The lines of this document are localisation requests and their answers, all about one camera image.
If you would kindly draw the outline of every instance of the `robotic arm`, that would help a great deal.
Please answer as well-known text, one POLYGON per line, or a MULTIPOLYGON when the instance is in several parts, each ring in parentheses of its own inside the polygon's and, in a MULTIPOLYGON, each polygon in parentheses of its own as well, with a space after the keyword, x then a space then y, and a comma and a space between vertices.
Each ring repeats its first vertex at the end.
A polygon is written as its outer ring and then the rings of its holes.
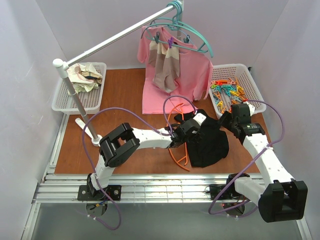
MULTIPOLYGON (((231 106, 232 113, 226 111, 219 123, 240 140, 252 157, 267 148, 255 162, 264 179, 265 187, 244 173, 227 191, 233 196, 244 195, 250 199, 258 206, 261 217, 268 223, 301 219, 304 215, 308 188, 303 181, 296 181, 285 170, 272 147, 266 147, 269 143, 265 131, 260 124, 251 123, 254 111, 255 107, 249 103, 234 104, 231 106)), ((114 169, 127 161, 136 150, 176 148, 185 142, 196 141, 200 126, 205 119, 203 114, 196 113, 193 118, 181 124, 171 125, 174 127, 171 134, 168 127, 159 129, 163 135, 153 130, 132 128, 129 123, 121 124, 101 139, 96 173, 88 175, 87 184, 84 186, 84 192, 88 192, 89 198, 84 198, 81 195, 82 190, 79 189, 78 200, 101 199, 100 188, 111 193, 108 187, 111 187, 109 179, 114 169)), ((231 174, 226 183, 228 184, 235 176, 236 174, 231 174)))

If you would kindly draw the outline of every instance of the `purple clothespin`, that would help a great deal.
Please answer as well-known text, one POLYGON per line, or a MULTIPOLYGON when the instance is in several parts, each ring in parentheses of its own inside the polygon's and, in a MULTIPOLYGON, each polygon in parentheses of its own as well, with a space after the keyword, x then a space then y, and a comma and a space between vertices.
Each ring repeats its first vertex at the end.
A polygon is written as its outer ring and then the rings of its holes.
POLYGON ((170 37, 170 39, 168 39, 169 48, 172 48, 173 43, 174 43, 174 38, 170 37))

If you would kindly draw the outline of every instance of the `white basket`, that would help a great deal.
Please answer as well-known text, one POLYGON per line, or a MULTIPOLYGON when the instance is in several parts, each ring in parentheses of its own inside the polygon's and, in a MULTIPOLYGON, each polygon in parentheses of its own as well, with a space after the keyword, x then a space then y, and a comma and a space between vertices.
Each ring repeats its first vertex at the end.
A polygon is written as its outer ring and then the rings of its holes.
MULTIPOLYGON (((79 92, 78 96, 87 114, 96 114, 100 110, 102 94, 106 80, 107 65, 103 62, 92 62, 95 70, 102 75, 102 83, 97 89, 92 89, 89 92, 79 92)), ((54 111, 61 111, 68 115, 80 114, 77 105, 73 98, 68 94, 68 89, 63 80, 58 84, 52 105, 54 111)))
MULTIPOLYGON (((261 100, 264 99, 261 96, 261 93, 258 90, 258 87, 252 78, 248 68, 243 64, 225 64, 225 65, 216 65, 213 66, 212 73, 212 81, 218 81, 221 79, 228 79, 237 77, 239 81, 239 85, 243 87, 245 92, 245 97, 251 100, 261 100)), ((222 116, 222 113, 218 110, 216 105, 212 89, 209 90, 209 95, 213 104, 213 108, 215 110, 216 116, 218 119, 222 116)), ((223 101, 223 108, 226 107, 226 111, 228 111, 232 105, 230 97, 224 92, 221 91, 221 100, 223 101)), ((260 102, 250 102, 253 106, 255 106, 254 114, 262 113, 266 110, 266 105, 261 104, 260 102)))

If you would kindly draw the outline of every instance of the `pink shirt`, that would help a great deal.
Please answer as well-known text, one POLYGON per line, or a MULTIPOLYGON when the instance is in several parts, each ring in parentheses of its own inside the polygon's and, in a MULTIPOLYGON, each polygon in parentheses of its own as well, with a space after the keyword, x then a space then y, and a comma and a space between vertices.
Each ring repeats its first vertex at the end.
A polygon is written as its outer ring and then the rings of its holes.
MULTIPOLYGON (((160 33, 159 39, 167 42, 170 37, 173 37, 166 28, 150 27, 148 28, 152 36, 157 32, 160 33)), ((175 84, 178 86, 174 91, 167 93, 158 88, 154 83, 155 68, 148 64, 149 59, 149 44, 151 40, 147 39, 149 36, 147 31, 144 32, 140 40, 137 58, 141 63, 145 63, 145 82, 142 94, 142 113, 143 114, 162 114, 163 104, 168 96, 180 95, 187 97, 190 101, 200 100, 203 92, 205 92, 204 99, 207 98, 210 89, 210 83, 214 66, 211 61, 202 53, 191 51, 188 49, 179 48, 179 61, 180 61, 180 76, 176 78, 175 84)), ((173 37, 173 41, 180 46, 197 49, 189 43, 184 43, 173 37)), ((165 112, 169 113, 173 107, 183 103, 183 112, 189 113, 193 111, 192 106, 184 99, 173 97, 167 101, 165 112)))

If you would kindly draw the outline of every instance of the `brown wooden surface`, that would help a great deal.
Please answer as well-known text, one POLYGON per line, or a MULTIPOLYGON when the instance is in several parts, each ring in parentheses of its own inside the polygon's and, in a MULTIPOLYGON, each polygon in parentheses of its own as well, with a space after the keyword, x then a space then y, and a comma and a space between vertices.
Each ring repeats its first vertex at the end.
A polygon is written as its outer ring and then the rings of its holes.
MULTIPOLYGON (((141 116, 145 121, 155 128, 165 126, 164 116, 162 114, 142 115, 142 92, 145 82, 145 69, 120 69, 108 70, 104 84, 104 92, 100 109, 108 107, 122 107, 141 116)), ((217 119, 210 97, 206 100, 194 102, 195 106, 204 109, 207 114, 217 119)), ((85 154, 81 133, 82 130, 75 123, 79 115, 70 115, 63 143, 61 146, 56 174, 89 174, 92 172, 91 165, 85 154)), ((128 122, 134 128, 148 129, 140 120, 133 115, 120 111, 111 110, 102 113, 93 121, 97 132, 104 136, 116 128, 119 124, 128 122)), ((252 117, 252 122, 260 123, 263 129, 267 130, 261 113, 252 117)), ((240 144, 233 134, 226 130, 229 141, 228 156, 214 165, 205 168, 191 168, 190 162, 186 165, 191 169, 190 172, 177 166, 171 158, 168 149, 147 148, 139 149, 125 162, 117 167, 115 174, 220 174, 237 173, 242 170, 251 160, 250 154, 240 144)), ((94 161, 98 161, 99 148, 94 147, 88 136, 85 136, 85 142, 88 151, 94 161)), ((176 159, 185 155, 184 146, 173 149, 176 159)), ((250 167, 247 173, 258 173, 256 165, 250 167)))

